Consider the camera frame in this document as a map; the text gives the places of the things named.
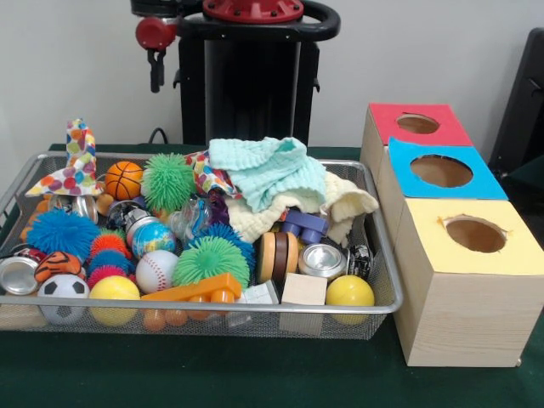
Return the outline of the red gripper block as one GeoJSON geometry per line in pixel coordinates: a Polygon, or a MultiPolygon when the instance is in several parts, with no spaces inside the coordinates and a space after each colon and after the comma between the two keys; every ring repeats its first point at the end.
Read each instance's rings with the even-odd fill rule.
{"type": "Polygon", "coordinates": [[[136,26],[138,44],[148,50],[150,63],[150,90],[157,94],[165,83],[164,57],[166,48],[177,36],[178,21],[175,18],[155,16],[142,18],[136,26]]]}

